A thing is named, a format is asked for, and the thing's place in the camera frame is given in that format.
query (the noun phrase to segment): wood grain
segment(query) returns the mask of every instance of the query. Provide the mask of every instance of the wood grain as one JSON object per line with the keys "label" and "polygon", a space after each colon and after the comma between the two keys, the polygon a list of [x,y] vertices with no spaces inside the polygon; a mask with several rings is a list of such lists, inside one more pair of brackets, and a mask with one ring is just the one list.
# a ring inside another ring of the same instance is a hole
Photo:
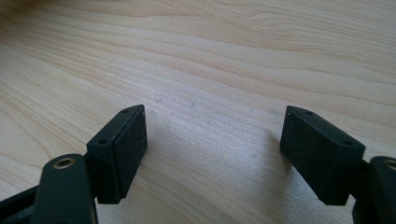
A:
{"label": "wood grain", "polygon": [[396,157],[392,0],[0,0],[0,200],[144,104],[148,152],[101,223],[352,223],[279,154],[286,105]]}

